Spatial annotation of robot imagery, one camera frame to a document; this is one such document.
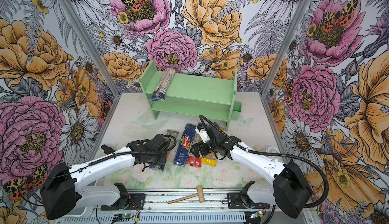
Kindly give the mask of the clear spaghetti bag white label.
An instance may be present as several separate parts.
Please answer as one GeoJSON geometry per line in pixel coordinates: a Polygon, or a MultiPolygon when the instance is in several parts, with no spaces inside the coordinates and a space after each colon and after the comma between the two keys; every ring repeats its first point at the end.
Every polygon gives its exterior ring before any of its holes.
{"type": "MultiPolygon", "coordinates": [[[[167,132],[166,132],[166,135],[171,135],[175,138],[177,138],[179,132],[178,131],[175,131],[175,130],[170,130],[170,129],[167,129],[167,132]]],[[[167,160],[169,158],[169,154],[170,154],[170,151],[167,152],[167,153],[164,153],[161,157],[161,159],[158,161],[158,163],[156,165],[152,165],[150,167],[150,169],[153,169],[153,170],[159,170],[161,172],[164,172],[164,169],[165,169],[165,165],[167,163],[167,160]]]]}

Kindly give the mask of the clear spaghetti bag dark end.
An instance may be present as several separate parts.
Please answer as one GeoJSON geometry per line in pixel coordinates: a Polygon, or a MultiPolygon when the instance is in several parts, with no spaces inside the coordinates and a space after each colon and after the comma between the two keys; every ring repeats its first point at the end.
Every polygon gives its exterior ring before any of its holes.
{"type": "Polygon", "coordinates": [[[164,101],[166,99],[166,92],[167,89],[176,74],[177,70],[175,67],[169,67],[166,69],[158,83],[158,86],[156,87],[155,91],[153,92],[151,96],[151,101],[158,101],[162,100],[164,101]]]}

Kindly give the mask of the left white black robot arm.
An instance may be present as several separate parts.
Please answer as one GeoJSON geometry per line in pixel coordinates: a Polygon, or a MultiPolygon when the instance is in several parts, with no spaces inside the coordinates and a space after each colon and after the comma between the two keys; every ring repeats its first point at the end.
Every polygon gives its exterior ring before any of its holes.
{"type": "Polygon", "coordinates": [[[74,209],[88,206],[109,206],[125,209],[131,204],[130,195],[122,183],[108,187],[91,183],[123,168],[142,164],[157,164],[175,148],[177,140],[171,135],[157,134],[151,140],[137,140],[115,151],[102,146],[106,156],[89,162],[67,166],[60,163],[53,168],[41,186],[40,195],[47,219],[55,220],[74,209]]]}

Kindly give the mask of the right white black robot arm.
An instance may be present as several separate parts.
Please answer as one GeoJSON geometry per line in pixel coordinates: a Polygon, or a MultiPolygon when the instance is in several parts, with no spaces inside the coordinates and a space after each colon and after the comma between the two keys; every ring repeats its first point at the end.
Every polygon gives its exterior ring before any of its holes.
{"type": "Polygon", "coordinates": [[[201,141],[192,147],[196,157],[219,153],[241,163],[262,176],[272,185],[269,190],[262,189],[254,181],[246,184],[236,198],[244,207],[251,209],[257,204],[275,205],[291,218],[297,218],[312,195],[312,190],[298,165],[278,161],[280,154],[268,157],[267,153],[254,154],[252,149],[239,138],[228,136],[218,125],[199,124],[196,133],[201,141]]]}

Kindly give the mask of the green wooden two-tier shelf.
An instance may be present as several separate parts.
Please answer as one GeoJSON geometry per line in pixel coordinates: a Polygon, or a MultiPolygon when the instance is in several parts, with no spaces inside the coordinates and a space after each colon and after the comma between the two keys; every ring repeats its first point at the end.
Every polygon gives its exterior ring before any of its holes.
{"type": "Polygon", "coordinates": [[[233,72],[232,80],[175,74],[167,88],[166,99],[151,101],[162,76],[163,72],[158,71],[152,61],[139,78],[154,119],[160,112],[193,117],[204,115],[208,119],[226,122],[226,130],[232,120],[238,120],[242,111],[242,103],[236,101],[238,72],[233,72]]]}

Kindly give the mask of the yellow spaghetti bag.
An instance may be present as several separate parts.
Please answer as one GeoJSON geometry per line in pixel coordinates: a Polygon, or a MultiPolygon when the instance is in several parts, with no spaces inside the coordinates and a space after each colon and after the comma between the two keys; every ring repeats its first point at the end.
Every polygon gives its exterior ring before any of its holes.
{"type": "Polygon", "coordinates": [[[214,153],[207,154],[206,156],[202,157],[202,163],[216,167],[217,159],[214,153]]]}

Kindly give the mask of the blue Barilla spaghetti bag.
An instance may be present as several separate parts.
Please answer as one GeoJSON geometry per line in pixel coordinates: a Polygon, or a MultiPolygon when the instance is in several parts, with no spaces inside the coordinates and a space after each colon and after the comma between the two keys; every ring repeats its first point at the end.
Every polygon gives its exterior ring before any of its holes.
{"type": "Polygon", "coordinates": [[[173,161],[174,165],[185,166],[189,157],[191,144],[196,134],[196,125],[187,124],[179,141],[177,152],[173,161]]]}

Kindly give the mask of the red-ended clear spaghetti bag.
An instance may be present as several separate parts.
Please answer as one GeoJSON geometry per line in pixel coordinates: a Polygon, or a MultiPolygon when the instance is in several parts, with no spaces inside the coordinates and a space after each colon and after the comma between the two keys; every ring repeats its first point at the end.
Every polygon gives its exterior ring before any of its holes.
{"type": "Polygon", "coordinates": [[[188,159],[186,161],[186,166],[191,166],[194,168],[201,168],[202,158],[197,158],[193,153],[195,146],[199,142],[199,140],[200,140],[200,136],[197,133],[195,133],[194,138],[193,138],[193,142],[191,144],[191,148],[189,150],[189,155],[188,155],[188,159]]]}

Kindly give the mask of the black handheld remote device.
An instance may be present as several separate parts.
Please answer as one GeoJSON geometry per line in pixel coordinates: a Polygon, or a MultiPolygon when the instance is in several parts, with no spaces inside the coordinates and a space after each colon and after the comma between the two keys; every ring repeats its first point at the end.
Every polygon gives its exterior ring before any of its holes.
{"type": "Polygon", "coordinates": [[[101,149],[103,150],[104,154],[106,154],[106,155],[109,155],[109,154],[112,154],[115,152],[115,150],[113,148],[111,148],[110,146],[107,146],[107,145],[102,145],[101,149]]]}

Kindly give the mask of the clear tape roll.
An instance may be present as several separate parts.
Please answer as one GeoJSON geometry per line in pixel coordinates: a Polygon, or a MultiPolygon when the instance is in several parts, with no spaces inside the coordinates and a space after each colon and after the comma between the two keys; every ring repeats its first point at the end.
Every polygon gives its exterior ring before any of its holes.
{"type": "Polygon", "coordinates": [[[267,147],[266,151],[268,153],[277,153],[277,154],[280,153],[279,149],[277,147],[273,147],[273,146],[267,147]]]}

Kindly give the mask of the small wooden mallet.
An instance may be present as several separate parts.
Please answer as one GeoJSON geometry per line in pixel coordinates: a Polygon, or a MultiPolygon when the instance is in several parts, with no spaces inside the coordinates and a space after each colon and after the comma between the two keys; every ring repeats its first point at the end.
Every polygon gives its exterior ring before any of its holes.
{"type": "Polygon", "coordinates": [[[184,200],[192,199],[192,198],[195,198],[195,197],[198,197],[198,200],[199,200],[200,203],[204,203],[205,202],[204,190],[203,190],[203,187],[201,185],[197,186],[197,193],[196,194],[185,196],[185,197],[182,197],[182,198],[179,198],[179,199],[175,199],[175,200],[169,201],[169,202],[167,202],[167,204],[169,205],[169,204],[181,202],[181,201],[184,201],[184,200]]]}

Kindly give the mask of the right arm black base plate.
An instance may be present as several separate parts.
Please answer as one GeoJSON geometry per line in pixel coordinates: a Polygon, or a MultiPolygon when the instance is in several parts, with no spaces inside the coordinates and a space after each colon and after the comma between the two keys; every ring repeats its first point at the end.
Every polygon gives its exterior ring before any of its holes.
{"type": "Polygon", "coordinates": [[[227,193],[227,205],[229,209],[270,209],[269,204],[254,203],[246,195],[241,193],[227,193]]]}

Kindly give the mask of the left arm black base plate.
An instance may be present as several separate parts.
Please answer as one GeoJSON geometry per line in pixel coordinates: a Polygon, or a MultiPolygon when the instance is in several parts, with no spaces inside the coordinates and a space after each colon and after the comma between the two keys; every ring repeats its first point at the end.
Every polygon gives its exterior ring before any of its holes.
{"type": "Polygon", "coordinates": [[[111,206],[102,205],[102,211],[119,211],[119,210],[143,210],[146,194],[135,193],[121,196],[120,199],[111,206]]]}

